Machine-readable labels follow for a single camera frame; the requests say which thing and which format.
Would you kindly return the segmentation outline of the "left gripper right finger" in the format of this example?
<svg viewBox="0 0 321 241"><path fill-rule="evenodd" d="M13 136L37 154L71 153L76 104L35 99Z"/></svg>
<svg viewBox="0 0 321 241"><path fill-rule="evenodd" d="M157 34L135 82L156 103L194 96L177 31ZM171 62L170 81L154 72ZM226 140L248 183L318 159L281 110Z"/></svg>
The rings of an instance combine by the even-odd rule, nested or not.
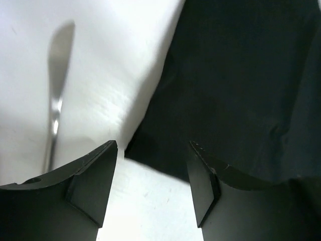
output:
<svg viewBox="0 0 321 241"><path fill-rule="evenodd" d="M320 177L279 184L250 176L190 143L187 169L204 240L320 240Z"/></svg>

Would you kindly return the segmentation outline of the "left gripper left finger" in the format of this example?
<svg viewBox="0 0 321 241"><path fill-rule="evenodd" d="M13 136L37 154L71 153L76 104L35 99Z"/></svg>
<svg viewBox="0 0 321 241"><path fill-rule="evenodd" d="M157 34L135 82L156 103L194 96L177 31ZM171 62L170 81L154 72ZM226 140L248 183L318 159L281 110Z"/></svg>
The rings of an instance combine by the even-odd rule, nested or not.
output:
<svg viewBox="0 0 321 241"><path fill-rule="evenodd" d="M116 141L22 184L1 187L1 240L96 240L117 159Z"/></svg>

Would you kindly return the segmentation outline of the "black cloth placemat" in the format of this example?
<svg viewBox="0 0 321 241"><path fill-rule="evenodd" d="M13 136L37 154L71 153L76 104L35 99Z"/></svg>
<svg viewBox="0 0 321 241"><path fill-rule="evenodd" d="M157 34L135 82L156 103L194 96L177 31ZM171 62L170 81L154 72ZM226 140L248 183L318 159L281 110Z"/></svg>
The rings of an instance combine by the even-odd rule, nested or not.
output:
<svg viewBox="0 0 321 241"><path fill-rule="evenodd" d="M188 180L195 142L270 182L320 175L317 1L186 1L125 157Z"/></svg>

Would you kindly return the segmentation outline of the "silver knife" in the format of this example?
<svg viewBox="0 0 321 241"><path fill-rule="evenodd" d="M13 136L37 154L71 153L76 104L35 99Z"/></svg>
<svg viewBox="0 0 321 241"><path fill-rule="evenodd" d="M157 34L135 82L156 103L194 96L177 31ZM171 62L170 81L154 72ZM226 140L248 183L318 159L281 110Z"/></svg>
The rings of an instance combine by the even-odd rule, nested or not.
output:
<svg viewBox="0 0 321 241"><path fill-rule="evenodd" d="M63 90L73 49L75 22L67 21L52 35L47 58L49 81L48 133L42 173L53 170Z"/></svg>

